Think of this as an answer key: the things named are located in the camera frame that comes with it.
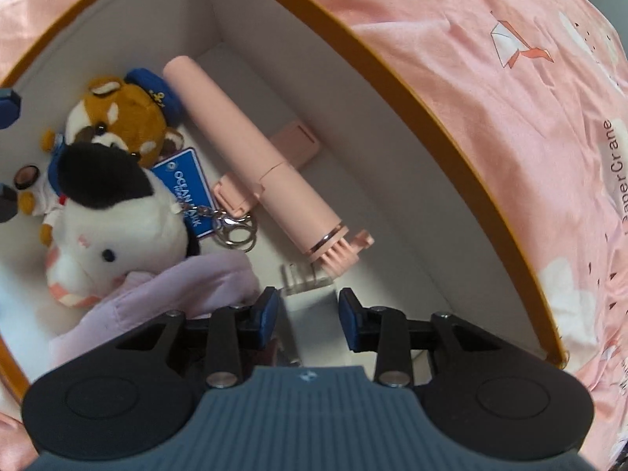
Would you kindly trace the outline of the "person's left hand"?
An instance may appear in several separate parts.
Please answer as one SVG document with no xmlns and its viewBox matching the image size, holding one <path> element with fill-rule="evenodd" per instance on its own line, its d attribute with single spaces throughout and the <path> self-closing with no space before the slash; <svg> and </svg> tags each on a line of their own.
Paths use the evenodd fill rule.
<svg viewBox="0 0 628 471">
<path fill-rule="evenodd" d="M 0 470 L 25 470 L 37 457 L 24 425 L 7 414 L 0 414 Z"/>
</svg>

